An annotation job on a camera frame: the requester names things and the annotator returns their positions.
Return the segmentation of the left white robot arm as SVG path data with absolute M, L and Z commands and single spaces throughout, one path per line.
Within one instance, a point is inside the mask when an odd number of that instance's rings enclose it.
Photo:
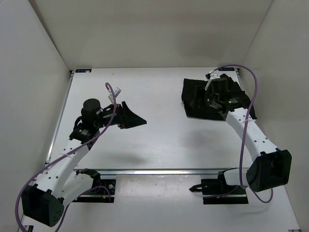
M 96 192 L 100 189 L 100 174 L 94 169 L 77 171 L 76 176 L 68 180 L 77 164 L 97 141 L 99 132 L 108 125 L 130 129 L 146 123 L 125 102 L 102 108 L 99 100 L 86 100 L 61 160 L 51 162 L 36 183 L 27 185 L 22 191 L 24 215 L 49 227 L 55 226 L 64 214 L 65 207 L 79 195 L 87 190 Z

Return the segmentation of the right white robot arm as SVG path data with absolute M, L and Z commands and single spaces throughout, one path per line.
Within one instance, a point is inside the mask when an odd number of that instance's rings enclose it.
M 216 187 L 228 193 L 234 186 L 255 192 L 284 186 L 289 181 L 292 155 L 273 144 L 257 126 L 251 100 L 240 85 L 222 74 L 208 81 L 184 79 L 182 101 L 187 117 L 227 122 L 244 142 L 252 164 L 219 173 Z

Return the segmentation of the front aluminium rail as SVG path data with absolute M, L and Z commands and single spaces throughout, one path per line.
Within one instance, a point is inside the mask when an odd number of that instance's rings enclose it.
M 102 175 L 217 175 L 223 169 L 99 169 Z

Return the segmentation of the blue table label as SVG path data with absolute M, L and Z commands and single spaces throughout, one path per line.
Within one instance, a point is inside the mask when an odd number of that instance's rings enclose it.
M 220 71 L 220 72 L 234 72 L 235 69 L 233 67 L 224 67 L 224 68 L 219 68 L 218 71 Z
M 90 73 L 92 69 L 76 69 L 75 73 Z

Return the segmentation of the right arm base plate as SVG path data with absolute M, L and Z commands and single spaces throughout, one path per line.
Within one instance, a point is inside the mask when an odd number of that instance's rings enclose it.
M 246 191 L 240 186 L 229 186 L 219 179 L 201 179 L 192 186 L 191 192 L 201 192 L 204 205 L 248 204 Z

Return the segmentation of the black pleated skirt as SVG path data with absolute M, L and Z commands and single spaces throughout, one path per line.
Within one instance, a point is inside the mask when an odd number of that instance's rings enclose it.
M 181 99 L 187 117 L 218 121 L 251 103 L 240 85 L 225 73 L 207 81 L 184 79 Z

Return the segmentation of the right blue table label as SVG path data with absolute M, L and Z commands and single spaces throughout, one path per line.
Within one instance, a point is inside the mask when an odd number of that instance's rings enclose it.
M 224 67 L 224 68 L 219 68 L 218 71 L 220 71 L 220 72 L 234 72 L 235 69 L 233 67 Z

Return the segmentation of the left blue table label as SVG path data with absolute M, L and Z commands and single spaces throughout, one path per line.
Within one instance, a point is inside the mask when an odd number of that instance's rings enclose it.
M 92 69 L 76 69 L 75 73 L 90 73 Z

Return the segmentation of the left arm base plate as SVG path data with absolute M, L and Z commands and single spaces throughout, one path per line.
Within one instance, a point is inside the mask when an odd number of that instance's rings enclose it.
M 114 203 L 116 190 L 116 176 L 102 175 L 100 183 L 95 186 L 104 186 L 87 192 L 75 199 L 74 203 Z

